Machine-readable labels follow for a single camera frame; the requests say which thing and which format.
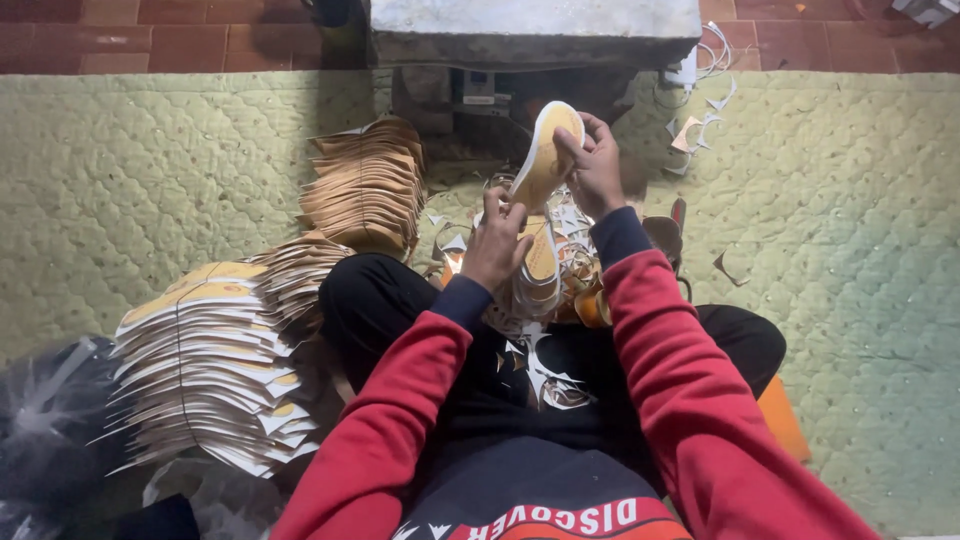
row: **orange sheet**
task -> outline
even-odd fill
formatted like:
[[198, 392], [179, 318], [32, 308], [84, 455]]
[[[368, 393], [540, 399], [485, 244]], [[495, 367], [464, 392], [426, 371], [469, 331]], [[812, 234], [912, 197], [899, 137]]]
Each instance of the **orange sheet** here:
[[810, 459], [810, 447], [806, 445], [806, 439], [800, 431], [800, 424], [793, 414], [793, 407], [786, 397], [780, 377], [774, 375], [757, 404], [760, 405], [763, 419], [767, 421], [767, 427], [773, 432], [777, 442], [801, 462]]

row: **red sleeve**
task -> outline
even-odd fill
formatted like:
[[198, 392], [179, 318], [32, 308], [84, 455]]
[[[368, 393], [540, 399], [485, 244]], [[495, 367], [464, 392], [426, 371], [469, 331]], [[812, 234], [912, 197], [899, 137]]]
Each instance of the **red sleeve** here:
[[604, 284], [643, 433], [695, 538], [879, 538], [777, 444], [660, 251], [614, 264]]
[[422, 313], [344, 409], [270, 537], [390, 538], [400, 520], [396, 492], [413, 478], [471, 340], [446, 317]]

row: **person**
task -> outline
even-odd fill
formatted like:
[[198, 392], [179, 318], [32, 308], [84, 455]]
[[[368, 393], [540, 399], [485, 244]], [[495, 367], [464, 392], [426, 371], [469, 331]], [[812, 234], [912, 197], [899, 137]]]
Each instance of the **person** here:
[[594, 399], [537, 411], [525, 370], [497, 357], [506, 338], [480, 323], [530, 243], [517, 240], [525, 209], [491, 189], [443, 291], [381, 255], [331, 270], [322, 333], [357, 397], [272, 538], [878, 538], [764, 423], [756, 398], [782, 335], [681, 297], [625, 203], [610, 128], [582, 116], [583, 148], [562, 129], [554, 139], [596, 221], [613, 326], [551, 325], [537, 355]]

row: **person's left hand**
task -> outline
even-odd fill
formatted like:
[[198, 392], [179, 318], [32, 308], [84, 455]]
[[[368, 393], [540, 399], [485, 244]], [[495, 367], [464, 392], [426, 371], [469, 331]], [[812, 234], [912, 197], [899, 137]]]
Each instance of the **person's left hand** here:
[[460, 271], [491, 293], [519, 268], [527, 250], [534, 243], [531, 234], [516, 239], [527, 209], [521, 203], [501, 207], [500, 201], [510, 202], [507, 190], [503, 187], [484, 192], [483, 219], [470, 236]]

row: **stack of insoles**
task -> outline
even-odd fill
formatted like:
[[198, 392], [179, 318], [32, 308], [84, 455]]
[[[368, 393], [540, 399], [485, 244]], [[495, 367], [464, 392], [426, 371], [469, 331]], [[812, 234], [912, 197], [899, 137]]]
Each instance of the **stack of insoles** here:
[[258, 290], [276, 309], [280, 327], [299, 320], [307, 328], [322, 322], [317, 309], [317, 291], [333, 265], [353, 255], [353, 250], [326, 239], [314, 230], [300, 238], [250, 258], [250, 262], [266, 266], [260, 275]]
[[510, 189], [511, 202], [523, 203], [527, 208], [527, 225], [520, 237], [534, 236], [533, 247], [511, 282], [513, 312], [520, 316], [545, 315], [561, 299], [560, 256], [547, 207], [569, 169], [569, 163], [553, 143], [558, 127], [567, 129], [584, 144], [584, 121], [577, 111], [561, 101], [548, 103], [537, 117], [533, 144]]
[[426, 201], [420, 138], [405, 120], [385, 118], [311, 139], [320, 178], [300, 196], [308, 220], [330, 241], [403, 253], [416, 243]]
[[115, 430], [136, 430], [123, 468], [200, 446], [258, 477], [315, 451], [316, 427], [290, 399], [293, 352], [259, 287], [267, 267], [211, 263], [123, 318], [114, 401], [135, 399]]

